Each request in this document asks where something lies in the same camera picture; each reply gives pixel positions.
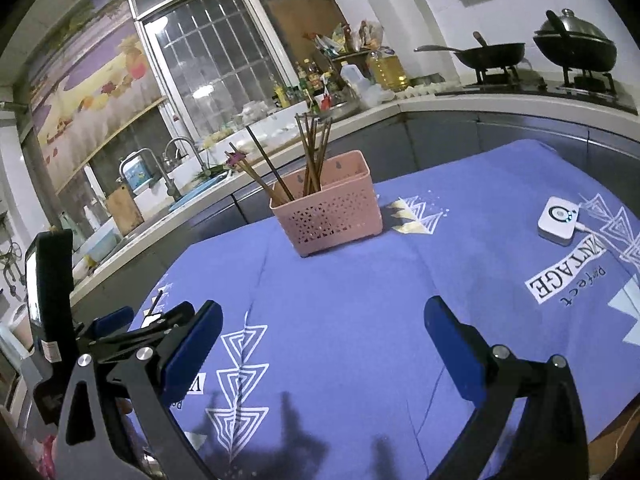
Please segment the blue label detergent bottle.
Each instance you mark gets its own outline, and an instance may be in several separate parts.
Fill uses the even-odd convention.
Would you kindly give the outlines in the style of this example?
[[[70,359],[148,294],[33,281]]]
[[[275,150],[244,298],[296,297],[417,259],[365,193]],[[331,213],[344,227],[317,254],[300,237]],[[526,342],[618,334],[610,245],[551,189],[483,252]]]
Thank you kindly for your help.
[[[122,173],[133,191],[144,185],[151,177],[141,155],[136,155],[124,162]]]

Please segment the chrome kitchen faucet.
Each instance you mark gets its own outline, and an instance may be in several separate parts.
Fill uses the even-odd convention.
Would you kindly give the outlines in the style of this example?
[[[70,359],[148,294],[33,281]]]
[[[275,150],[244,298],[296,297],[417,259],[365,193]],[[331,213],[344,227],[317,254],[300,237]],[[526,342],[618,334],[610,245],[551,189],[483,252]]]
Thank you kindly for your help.
[[[148,167],[151,177],[145,182],[144,185],[133,191],[127,183],[124,174],[122,173],[122,165],[128,159],[133,158],[136,155],[142,156],[145,165]],[[130,188],[130,191],[133,192],[134,195],[142,193],[147,188],[152,188],[152,186],[156,185],[159,180],[163,180],[165,182],[166,193],[168,196],[170,196],[175,202],[182,197],[178,186],[175,184],[175,181],[172,180],[171,177],[169,177],[169,174],[164,166],[160,163],[156,155],[149,148],[139,148],[137,151],[133,151],[129,155],[125,156],[124,159],[119,163],[118,173],[119,177],[122,179],[122,182],[128,185],[128,188]]]

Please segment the white square hub device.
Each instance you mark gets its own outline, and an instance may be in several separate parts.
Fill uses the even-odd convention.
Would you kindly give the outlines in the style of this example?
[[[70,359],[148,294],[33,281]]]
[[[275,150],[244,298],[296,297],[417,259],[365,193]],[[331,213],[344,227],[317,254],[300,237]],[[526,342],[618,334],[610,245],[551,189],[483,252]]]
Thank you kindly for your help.
[[[573,240],[578,217],[577,204],[551,196],[538,219],[538,235],[552,243],[568,246]]]

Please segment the single brown wooden chopstick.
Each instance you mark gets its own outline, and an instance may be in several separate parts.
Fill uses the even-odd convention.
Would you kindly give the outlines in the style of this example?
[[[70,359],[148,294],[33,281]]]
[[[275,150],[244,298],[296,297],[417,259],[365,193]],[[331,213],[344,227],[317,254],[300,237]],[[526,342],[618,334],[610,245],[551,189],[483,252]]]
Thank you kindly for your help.
[[[316,162],[314,163],[314,174],[316,175],[316,183],[314,184],[314,188],[319,191],[321,188],[320,180],[322,174],[323,161],[326,157],[326,147],[329,143],[329,137],[331,133],[332,127],[332,119],[328,118],[323,122],[322,135],[320,138],[320,143],[317,151]]]

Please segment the white plastic jug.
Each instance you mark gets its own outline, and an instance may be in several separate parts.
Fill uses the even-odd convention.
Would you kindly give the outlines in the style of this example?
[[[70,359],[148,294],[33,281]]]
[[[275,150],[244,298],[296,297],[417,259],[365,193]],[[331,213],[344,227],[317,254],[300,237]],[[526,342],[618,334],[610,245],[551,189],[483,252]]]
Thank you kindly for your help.
[[[345,84],[356,93],[358,98],[362,98],[364,94],[371,88],[371,81],[363,75],[360,68],[347,61],[341,62],[341,78],[345,81]]]

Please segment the cooking oil bottle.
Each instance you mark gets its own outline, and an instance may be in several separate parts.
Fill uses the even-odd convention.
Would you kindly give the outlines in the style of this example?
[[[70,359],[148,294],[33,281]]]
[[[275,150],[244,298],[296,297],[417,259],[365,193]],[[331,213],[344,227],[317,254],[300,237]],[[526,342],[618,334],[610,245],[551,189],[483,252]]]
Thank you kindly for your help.
[[[383,50],[372,51],[368,55],[368,67],[375,82],[385,90],[404,91],[409,79],[395,53]]]

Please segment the dark bundle chopstick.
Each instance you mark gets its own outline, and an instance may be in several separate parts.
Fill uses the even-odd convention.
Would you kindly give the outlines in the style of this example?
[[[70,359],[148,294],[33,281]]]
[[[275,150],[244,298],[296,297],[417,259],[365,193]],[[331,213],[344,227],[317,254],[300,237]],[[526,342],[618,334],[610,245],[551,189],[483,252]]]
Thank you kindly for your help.
[[[269,158],[267,152],[262,147],[262,144],[260,144],[260,142],[257,140],[257,136],[254,135],[254,132],[253,132],[252,128],[247,126],[246,130],[247,130],[248,135],[250,136],[250,138],[254,142],[256,148],[258,149],[259,153],[262,155],[262,159],[269,166],[271,172],[274,174],[274,176],[276,177],[277,181],[279,182],[280,187],[282,188],[282,191],[285,192],[286,196],[288,196],[288,202],[292,202],[292,200],[294,200],[293,194],[291,193],[290,189],[288,188],[288,186],[285,184],[285,182],[283,181],[282,177],[278,173],[278,170],[277,170],[276,166],[273,165],[273,163],[272,163],[271,159]]]

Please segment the wooden cutting board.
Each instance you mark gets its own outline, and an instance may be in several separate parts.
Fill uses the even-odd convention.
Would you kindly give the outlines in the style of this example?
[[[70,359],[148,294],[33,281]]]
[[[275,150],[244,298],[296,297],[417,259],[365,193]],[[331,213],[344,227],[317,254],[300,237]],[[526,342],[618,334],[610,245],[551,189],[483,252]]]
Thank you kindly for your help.
[[[128,235],[144,222],[142,213],[127,185],[121,185],[106,198],[106,209],[111,214],[122,236]]]

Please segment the pink perforated utensil basket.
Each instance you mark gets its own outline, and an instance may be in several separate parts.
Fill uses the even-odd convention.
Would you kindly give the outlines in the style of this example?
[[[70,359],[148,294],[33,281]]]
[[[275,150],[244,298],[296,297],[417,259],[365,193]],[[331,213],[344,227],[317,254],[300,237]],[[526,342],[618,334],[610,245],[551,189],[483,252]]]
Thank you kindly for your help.
[[[321,188],[303,193],[303,169],[283,178],[292,202],[270,200],[269,207],[296,252],[307,257],[382,232],[370,168],[363,154],[349,151],[323,163]]]

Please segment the black lidded wok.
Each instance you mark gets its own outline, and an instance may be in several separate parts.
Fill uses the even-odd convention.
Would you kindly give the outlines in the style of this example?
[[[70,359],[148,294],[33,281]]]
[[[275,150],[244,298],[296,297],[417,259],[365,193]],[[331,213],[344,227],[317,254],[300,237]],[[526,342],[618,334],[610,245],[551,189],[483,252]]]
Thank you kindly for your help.
[[[560,15],[547,10],[546,21],[534,33],[534,43],[562,68],[563,88],[616,95],[611,70],[617,62],[617,47],[596,25],[578,18],[569,8]]]

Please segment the fruit print window blind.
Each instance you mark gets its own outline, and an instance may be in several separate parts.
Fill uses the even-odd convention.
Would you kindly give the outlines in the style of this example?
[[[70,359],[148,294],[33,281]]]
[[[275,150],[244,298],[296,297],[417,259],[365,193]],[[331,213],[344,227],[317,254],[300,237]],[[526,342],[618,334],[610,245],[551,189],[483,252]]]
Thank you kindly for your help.
[[[62,191],[162,99],[128,0],[90,0],[32,61],[29,106],[44,168]]]

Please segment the reddish bundle chopstick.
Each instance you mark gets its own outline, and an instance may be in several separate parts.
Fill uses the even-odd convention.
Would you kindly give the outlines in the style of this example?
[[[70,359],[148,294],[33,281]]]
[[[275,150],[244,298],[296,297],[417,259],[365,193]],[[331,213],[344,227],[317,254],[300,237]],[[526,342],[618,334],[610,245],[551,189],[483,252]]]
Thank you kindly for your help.
[[[316,118],[313,114],[306,115],[307,142],[309,146],[309,162],[310,162],[310,190],[317,192],[314,188],[316,183],[316,175],[314,174],[314,163],[316,162]]]

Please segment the blue printed tablecloth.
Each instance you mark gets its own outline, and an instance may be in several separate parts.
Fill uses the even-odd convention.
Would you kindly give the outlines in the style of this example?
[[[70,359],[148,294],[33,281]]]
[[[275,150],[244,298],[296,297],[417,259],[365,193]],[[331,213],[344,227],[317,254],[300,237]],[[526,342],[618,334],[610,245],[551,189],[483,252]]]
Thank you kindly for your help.
[[[588,437],[639,391],[639,217],[521,140],[375,188],[381,234],[301,257],[276,219],[191,245],[148,318],[215,300],[220,338],[172,407],[221,479],[423,479],[472,413],[423,310],[441,296],[521,359],[565,356]],[[537,232],[551,196],[572,242]]]

